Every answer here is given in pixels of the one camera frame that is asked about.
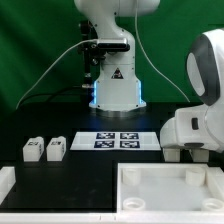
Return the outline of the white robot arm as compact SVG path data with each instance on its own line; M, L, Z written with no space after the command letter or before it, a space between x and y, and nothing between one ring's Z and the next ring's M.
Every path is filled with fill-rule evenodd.
M100 64L90 108L106 116L142 109L141 82L135 75L135 44L115 18L137 17L154 12L160 0L74 0L77 9L92 23L97 38L93 58ZM201 34L192 44L187 74L199 106L178 109L160 131L160 145L167 161L178 161L182 149L203 161L209 151L224 152L224 29Z

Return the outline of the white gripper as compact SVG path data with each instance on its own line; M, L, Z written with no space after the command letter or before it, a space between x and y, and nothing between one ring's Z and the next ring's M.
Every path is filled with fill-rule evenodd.
M163 125L160 144L165 148L163 155L166 162L179 162L179 149L192 149L191 157L198 163L209 161L208 150L224 151L224 142L213 137L206 125L207 109L205 105L178 109L175 116Z

